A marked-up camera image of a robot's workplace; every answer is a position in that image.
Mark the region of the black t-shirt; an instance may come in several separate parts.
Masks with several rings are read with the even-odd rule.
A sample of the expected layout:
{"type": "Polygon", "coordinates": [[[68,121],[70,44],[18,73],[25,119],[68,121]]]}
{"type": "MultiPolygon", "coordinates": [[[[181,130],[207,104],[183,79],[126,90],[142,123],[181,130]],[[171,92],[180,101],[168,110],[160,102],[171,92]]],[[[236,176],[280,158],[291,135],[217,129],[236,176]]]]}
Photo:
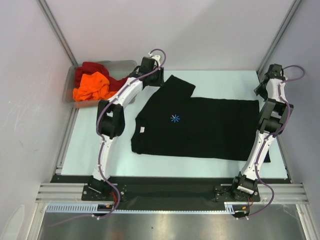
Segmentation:
{"type": "Polygon", "coordinates": [[[195,86],[170,76],[135,119],[137,154],[246,161],[255,142],[257,100],[194,97],[195,86]]]}

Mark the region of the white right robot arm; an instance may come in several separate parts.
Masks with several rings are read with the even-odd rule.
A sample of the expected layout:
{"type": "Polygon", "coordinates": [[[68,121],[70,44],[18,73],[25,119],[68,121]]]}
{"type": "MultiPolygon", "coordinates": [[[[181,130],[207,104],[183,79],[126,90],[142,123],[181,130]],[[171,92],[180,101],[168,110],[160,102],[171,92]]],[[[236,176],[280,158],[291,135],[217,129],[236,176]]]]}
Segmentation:
{"type": "Polygon", "coordinates": [[[254,144],[244,167],[233,179],[231,196],[242,201],[252,197],[262,182],[260,171],[270,146],[285,129],[292,115],[294,106],[285,95],[286,77],[271,78],[266,83],[267,99],[259,114],[259,121],[254,144]]]}

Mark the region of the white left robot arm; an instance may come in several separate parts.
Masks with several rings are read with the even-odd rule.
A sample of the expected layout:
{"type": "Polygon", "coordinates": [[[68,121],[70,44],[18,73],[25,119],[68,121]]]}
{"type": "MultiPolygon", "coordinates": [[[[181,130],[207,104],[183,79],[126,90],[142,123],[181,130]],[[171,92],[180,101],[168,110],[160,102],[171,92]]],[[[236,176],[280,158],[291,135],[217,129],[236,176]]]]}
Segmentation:
{"type": "Polygon", "coordinates": [[[107,163],[113,148],[125,129],[125,108],[145,87],[161,87],[164,84],[164,68],[157,67],[149,73],[140,72],[137,66],[126,83],[108,100],[100,100],[97,109],[96,133],[100,137],[97,164],[87,187],[100,200],[105,200],[117,188],[109,182],[107,163]]]}

